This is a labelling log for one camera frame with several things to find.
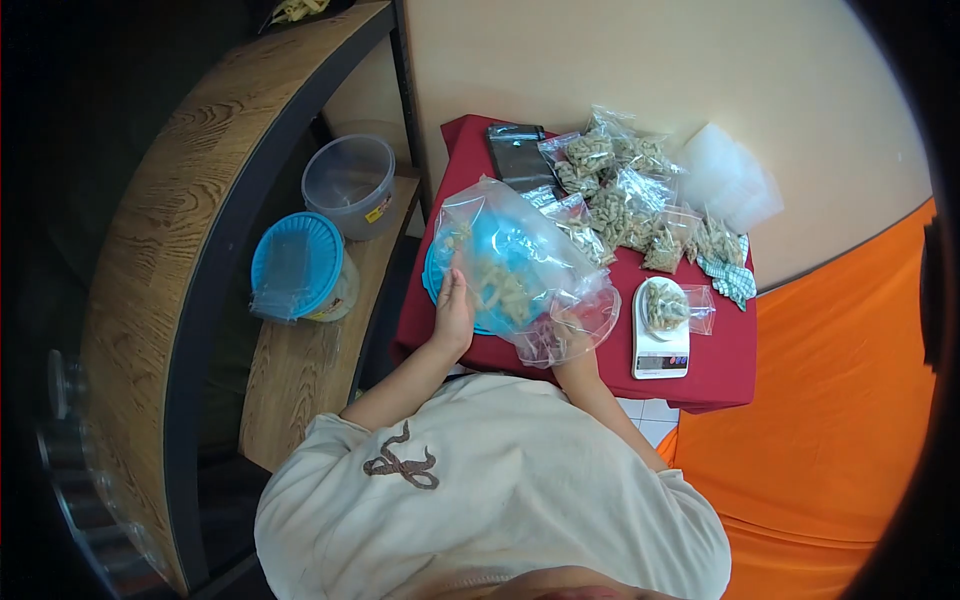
curved wooden shelf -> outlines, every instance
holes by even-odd
[[[197,421],[228,278],[294,141],[396,23],[390,2],[362,3],[227,54],[144,156],[101,250],[81,351],[94,467],[182,595],[209,577]]]

gray plastic container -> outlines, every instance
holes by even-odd
[[[396,218],[396,158],[382,137],[357,133],[323,146],[303,170],[300,191],[351,240],[372,240]]]

table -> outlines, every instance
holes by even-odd
[[[484,132],[496,120],[469,114],[443,125],[444,141],[450,156],[420,243],[417,267],[410,277],[406,299],[400,313],[400,324],[391,343],[391,356],[402,361],[426,342],[433,329],[434,305],[420,282],[423,259],[433,241],[433,223],[440,213],[442,200],[477,182],[481,175],[494,177]],[[616,396],[646,399],[664,398],[673,408],[702,413],[749,403],[754,397],[756,379],[756,300],[747,301],[747,311],[715,291],[717,312],[713,335],[690,336],[690,367],[680,379],[636,380],[631,375],[633,357],[634,291],[648,276],[663,275],[639,268],[642,255],[620,248],[617,261],[611,266],[611,280],[623,299],[620,318],[608,340],[597,349],[600,376]],[[747,267],[753,268],[748,255]],[[684,260],[672,276],[679,283],[710,285],[700,267]],[[474,336],[473,344],[461,363],[481,372],[505,371],[532,379],[553,381],[550,370],[524,367],[514,347],[493,336]]]

white t-shirt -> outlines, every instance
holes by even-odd
[[[678,469],[654,473],[555,386],[506,375],[452,381],[373,433],[317,416],[254,537],[280,600],[421,598],[571,564],[701,600],[731,569]]]

wooden shelf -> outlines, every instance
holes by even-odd
[[[419,183],[397,177],[399,214],[390,229],[368,242],[347,243],[360,272],[360,295],[349,314],[333,323],[301,319],[295,325],[264,322],[260,328],[240,424],[240,453],[269,472],[276,472],[300,445],[314,417],[347,406],[373,305]]]
[[[180,595],[209,579],[199,407],[239,249],[310,120],[391,32],[391,2],[361,3],[228,52],[157,135],[110,225],[81,349],[98,448],[91,467],[110,476],[121,510],[156,542]],[[380,255],[357,252],[365,263]]]

